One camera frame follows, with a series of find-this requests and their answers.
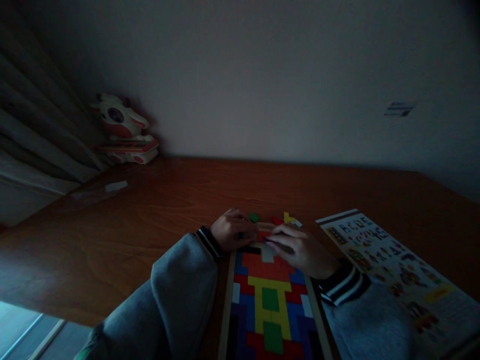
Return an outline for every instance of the alphabet poster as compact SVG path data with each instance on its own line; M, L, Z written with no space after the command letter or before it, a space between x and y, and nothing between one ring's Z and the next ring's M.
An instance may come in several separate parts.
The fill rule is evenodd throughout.
M480 335L480 304L357 209L316 221L373 283L388 286L410 314L430 357Z

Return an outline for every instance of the white wall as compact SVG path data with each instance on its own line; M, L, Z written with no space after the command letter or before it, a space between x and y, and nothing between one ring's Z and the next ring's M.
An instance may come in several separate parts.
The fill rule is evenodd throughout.
M468 9L404 1L30 0L85 103L129 95L170 154L416 170L480 201ZM391 101L419 101L387 118Z

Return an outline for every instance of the gray sweatshirt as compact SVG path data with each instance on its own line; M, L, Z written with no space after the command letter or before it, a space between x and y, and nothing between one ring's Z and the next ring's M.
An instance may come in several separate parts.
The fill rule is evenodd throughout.
M77 360L195 359L217 287L217 254L189 233L151 277L96 326ZM415 329L388 288L348 261L320 281L328 323L343 359L421 359Z

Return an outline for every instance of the left hand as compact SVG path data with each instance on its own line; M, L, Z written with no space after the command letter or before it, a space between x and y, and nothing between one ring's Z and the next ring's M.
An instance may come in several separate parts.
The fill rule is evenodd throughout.
M248 218L243 211L229 209L210 227L211 234L224 252L229 253L257 240L256 237L237 239L238 233L251 235L259 230L258 225L248 221Z

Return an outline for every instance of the tangram puzzle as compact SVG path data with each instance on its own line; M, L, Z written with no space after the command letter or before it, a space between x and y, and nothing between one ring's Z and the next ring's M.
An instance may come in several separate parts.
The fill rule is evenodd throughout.
M227 359L323 359L304 275L261 241L236 252Z

